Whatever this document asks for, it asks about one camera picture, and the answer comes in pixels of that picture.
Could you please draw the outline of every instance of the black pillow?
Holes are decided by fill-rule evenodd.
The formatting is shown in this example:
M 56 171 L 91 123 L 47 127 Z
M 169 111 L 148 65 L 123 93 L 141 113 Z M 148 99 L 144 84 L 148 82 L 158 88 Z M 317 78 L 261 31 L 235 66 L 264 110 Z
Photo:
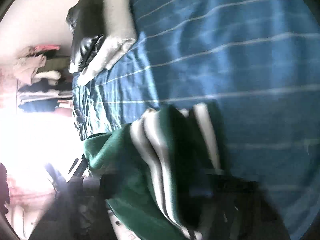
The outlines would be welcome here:
M 71 73 L 82 71 L 97 55 L 106 34 L 102 0 L 79 0 L 67 15 L 66 22 L 73 33 Z

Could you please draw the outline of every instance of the pink clothing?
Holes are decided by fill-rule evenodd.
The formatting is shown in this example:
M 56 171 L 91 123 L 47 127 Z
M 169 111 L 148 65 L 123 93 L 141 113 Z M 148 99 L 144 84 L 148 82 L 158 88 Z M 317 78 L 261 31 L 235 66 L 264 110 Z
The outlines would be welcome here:
M 32 46 L 28 46 L 20 50 L 17 53 L 16 58 L 29 57 L 34 55 L 34 53 L 35 53 L 35 49 Z
M 50 50 L 50 49 L 59 50 L 60 46 L 59 45 L 37 45 L 37 46 L 35 46 L 36 53 L 40 52 L 40 51 Z
M 45 65 L 46 60 L 47 57 L 43 55 L 17 59 L 13 66 L 13 75 L 22 83 L 32 85 L 32 78 L 37 73 L 38 68 Z

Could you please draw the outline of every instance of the striped bedsheet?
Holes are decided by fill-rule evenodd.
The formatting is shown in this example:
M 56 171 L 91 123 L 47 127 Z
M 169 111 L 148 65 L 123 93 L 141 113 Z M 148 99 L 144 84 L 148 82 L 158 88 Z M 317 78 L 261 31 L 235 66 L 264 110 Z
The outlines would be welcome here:
M 303 0 L 131 0 L 138 41 L 86 86 L 82 139 L 148 108 L 214 101 L 231 172 L 267 189 L 291 238 L 320 209 L 320 27 Z

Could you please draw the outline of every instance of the pillow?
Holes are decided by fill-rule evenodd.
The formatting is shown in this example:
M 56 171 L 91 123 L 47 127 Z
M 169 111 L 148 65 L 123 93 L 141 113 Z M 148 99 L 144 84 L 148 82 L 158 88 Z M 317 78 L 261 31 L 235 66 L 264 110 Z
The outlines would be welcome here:
M 73 33 L 69 72 L 82 71 L 105 40 L 102 0 L 79 0 L 68 11 L 66 22 Z
M 80 73 L 77 84 L 86 85 L 103 69 L 110 70 L 137 40 L 130 0 L 103 0 L 106 38 L 95 58 Z

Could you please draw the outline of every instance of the wall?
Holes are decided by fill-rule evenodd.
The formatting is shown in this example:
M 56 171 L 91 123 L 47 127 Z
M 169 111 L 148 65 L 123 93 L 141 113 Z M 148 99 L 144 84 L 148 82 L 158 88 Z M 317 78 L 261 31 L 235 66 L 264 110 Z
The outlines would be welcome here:
M 60 44 L 70 55 L 72 35 L 65 22 L 79 0 L 15 0 L 0 22 L 0 65 L 28 45 Z
M 10 66 L 0 65 L 0 109 L 15 111 L 17 80 L 10 71 Z

